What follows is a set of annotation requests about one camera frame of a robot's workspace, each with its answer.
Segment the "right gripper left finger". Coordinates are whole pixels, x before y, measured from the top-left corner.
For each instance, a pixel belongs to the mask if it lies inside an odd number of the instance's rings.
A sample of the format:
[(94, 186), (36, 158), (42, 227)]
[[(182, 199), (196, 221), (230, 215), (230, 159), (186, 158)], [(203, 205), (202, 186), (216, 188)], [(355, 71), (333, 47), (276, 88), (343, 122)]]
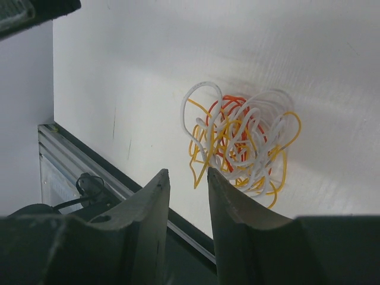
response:
[(161, 284), (169, 172), (105, 213), (1, 219), (2, 284)]

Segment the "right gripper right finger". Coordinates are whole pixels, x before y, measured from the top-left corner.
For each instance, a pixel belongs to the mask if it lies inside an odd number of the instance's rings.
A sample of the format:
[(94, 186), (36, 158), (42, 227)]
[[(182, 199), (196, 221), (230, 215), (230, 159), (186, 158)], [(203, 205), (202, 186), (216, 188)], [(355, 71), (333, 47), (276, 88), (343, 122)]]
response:
[(207, 175), (220, 284), (378, 284), (378, 216), (287, 218)]

